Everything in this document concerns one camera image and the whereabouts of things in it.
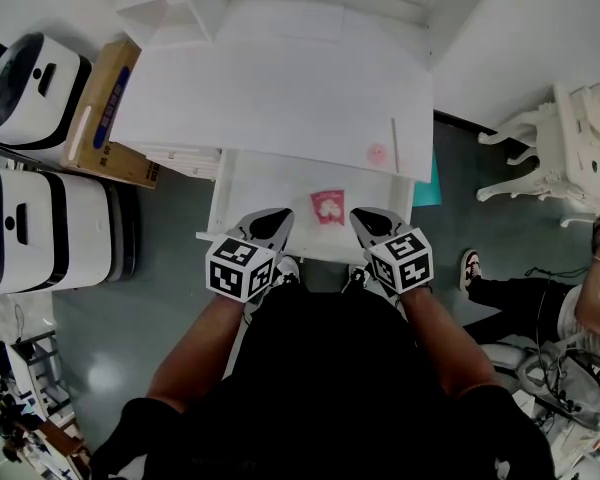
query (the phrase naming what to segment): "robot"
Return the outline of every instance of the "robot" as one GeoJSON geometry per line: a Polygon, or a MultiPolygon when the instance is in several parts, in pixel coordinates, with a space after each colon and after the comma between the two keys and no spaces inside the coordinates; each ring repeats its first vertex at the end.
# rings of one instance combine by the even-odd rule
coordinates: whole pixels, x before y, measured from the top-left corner
{"type": "MultiPolygon", "coordinates": [[[[433,279],[431,246],[418,228],[380,208],[355,208],[349,215],[373,273],[385,289],[404,293],[433,279]]],[[[205,256],[206,286],[248,302],[264,294],[293,227],[289,208],[270,208],[243,217],[219,235],[205,256]]]]}

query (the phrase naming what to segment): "white wall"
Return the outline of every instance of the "white wall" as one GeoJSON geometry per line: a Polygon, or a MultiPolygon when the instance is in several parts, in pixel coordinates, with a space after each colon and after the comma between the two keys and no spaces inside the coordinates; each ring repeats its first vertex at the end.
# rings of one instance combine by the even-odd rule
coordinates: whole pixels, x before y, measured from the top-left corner
{"type": "Polygon", "coordinates": [[[433,70],[434,106],[495,127],[554,81],[600,82],[600,0],[485,0],[433,70]]]}
{"type": "Polygon", "coordinates": [[[0,0],[0,42],[9,46],[40,30],[91,59],[122,33],[117,17],[100,0],[0,0]]]}
{"type": "Polygon", "coordinates": [[[460,36],[483,0],[436,0],[427,20],[431,65],[435,66],[460,36]]]}

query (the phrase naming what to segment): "cardboard box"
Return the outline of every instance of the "cardboard box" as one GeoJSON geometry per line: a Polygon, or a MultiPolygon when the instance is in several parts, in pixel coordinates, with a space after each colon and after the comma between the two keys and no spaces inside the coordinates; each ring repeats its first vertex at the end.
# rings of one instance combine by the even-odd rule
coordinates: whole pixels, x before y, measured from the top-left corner
{"type": "Polygon", "coordinates": [[[124,183],[155,188],[158,164],[109,134],[140,48],[131,41],[109,43],[100,52],[71,121],[60,164],[124,183]]]}

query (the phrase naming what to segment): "gray floor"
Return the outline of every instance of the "gray floor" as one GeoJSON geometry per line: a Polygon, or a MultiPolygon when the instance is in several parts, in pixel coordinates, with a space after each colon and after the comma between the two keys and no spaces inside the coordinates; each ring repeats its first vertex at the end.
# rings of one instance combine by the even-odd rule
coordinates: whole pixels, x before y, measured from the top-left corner
{"type": "MultiPolygon", "coordinates": [[[[565,271],[588,261],[590,228],[558,225],[562,201],[520,196],[475,199],[481,186],[515,177],[531,161],[506,165],[511,145],[481,146],[474,135],[436,124],[442,205],[417,208],[414,225],[433,246],[436,295],[461,323],[493,311],[467,301],[457,290],[463,251],[481,253],[486,277],[522,276],[532,266],[565,271]]],[[[120,409],[142,396],[155,368],[209,300],[204,288],[207,243],[195,232],[206,228],[213,185],[172,171],[155,191],[140,191],[142,251],[128,282],[54,295],[54,315],[78,421],[95,449],[113,430],[120,409]]],[[[344,270],[333,264],[302,266],[307,286],[335,291],[344,270]]]]}

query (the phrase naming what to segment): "red sticker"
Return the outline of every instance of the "red sticker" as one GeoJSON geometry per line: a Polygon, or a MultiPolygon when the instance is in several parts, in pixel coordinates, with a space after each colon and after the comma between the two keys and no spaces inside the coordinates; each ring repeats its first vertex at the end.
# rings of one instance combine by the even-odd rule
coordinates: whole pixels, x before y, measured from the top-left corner
{"type": "Polygon", "coordinates": [[[325,190],[311,194],[313,211],[320,224],[337,222],[344,226],[344,190],[325,190]]]}
{"type": "Polygon", "coordinates": [[[372,144],[367,150],[367,160],[378,167],[383,166],[387,161],[387,148],[384,144],[372,144]]]}

